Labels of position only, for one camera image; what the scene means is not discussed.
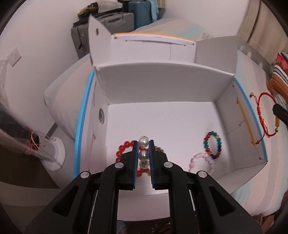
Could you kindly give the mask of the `beige curtain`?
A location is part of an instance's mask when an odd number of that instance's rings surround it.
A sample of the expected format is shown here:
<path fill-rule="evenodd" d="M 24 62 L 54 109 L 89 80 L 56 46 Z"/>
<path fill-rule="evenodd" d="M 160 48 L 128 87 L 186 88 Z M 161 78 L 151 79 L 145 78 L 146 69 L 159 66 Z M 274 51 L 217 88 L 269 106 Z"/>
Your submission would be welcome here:
<path fill-rule="evenodd" d="M 287 52 L 287 35 L 264 3 L 260 4 L 256 25 L 248 44 L 271 65 L 275 63 L 279 53 Z"/>

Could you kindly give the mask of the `white wall socket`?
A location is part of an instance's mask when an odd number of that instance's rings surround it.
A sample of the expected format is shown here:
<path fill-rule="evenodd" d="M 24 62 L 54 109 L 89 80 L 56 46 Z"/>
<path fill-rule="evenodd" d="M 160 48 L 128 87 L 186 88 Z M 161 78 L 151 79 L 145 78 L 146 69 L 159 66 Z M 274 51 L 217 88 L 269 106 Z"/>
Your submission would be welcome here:
<path fill-rule="evenodd" d="M 18 48 L 15 48 L 8 56 L 7 60 L 10 65 L 13 67 L 21 59 L 21 54 Z"/>

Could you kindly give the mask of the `white round stand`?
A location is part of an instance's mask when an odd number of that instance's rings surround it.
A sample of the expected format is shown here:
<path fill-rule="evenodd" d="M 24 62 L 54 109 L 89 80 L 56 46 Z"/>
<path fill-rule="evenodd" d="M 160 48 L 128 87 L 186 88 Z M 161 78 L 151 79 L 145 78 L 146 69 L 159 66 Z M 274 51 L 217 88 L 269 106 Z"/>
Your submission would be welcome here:
<path fill-rule="evenodd" d="M 48 171 L 62 169 L 65 162 L 65 145 L 60 138 L 53 136 L 57 128 L 58 125 L 54 123 L 42 140 L 41 148 L 46 157 L 42 160 L 42 163 Z"/>

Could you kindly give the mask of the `teal suitcase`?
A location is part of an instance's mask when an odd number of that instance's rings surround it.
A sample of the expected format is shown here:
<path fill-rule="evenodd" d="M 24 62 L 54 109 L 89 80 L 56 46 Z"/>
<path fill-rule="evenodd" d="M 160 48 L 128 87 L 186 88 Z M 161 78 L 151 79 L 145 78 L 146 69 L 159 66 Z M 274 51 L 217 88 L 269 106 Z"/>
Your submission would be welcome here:
<path fill-rule="evenodd" d="M 138 29 L 158 20 L 159 4 L 157 1 L 130 1 L 128 12 L 134 14 L 134 27 Z"/>

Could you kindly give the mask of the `blue yellow cardboard box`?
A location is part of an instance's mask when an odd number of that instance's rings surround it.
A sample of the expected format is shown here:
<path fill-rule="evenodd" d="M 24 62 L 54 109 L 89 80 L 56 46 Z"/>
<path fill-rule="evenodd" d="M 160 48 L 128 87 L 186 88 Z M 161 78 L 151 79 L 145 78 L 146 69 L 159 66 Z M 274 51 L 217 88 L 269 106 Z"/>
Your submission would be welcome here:
<path fill-rule="evenodd" d="M 239 41 L 194 42 L 156 33 L 111 34 L 89 19 L 93 69 L 80 108 L 73 174 L 115 163 L 126 140 L 147 136 L 188 170 L 210 131 L 222 140 L 213 177 L 229 193 L 267 163 L 266 147 L 240 76 Z"/>

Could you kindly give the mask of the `striped orange pillow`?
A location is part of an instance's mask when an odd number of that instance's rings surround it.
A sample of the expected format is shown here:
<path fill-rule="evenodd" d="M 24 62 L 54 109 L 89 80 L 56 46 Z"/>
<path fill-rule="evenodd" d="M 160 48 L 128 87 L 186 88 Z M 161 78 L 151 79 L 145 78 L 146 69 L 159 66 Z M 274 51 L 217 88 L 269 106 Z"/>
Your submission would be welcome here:
<path fill-rule="evenodd" d="M 267 88 L 272 93 L 280 94 L 286 101 L 288 98 L 287 54 L 278 53 Z"/>

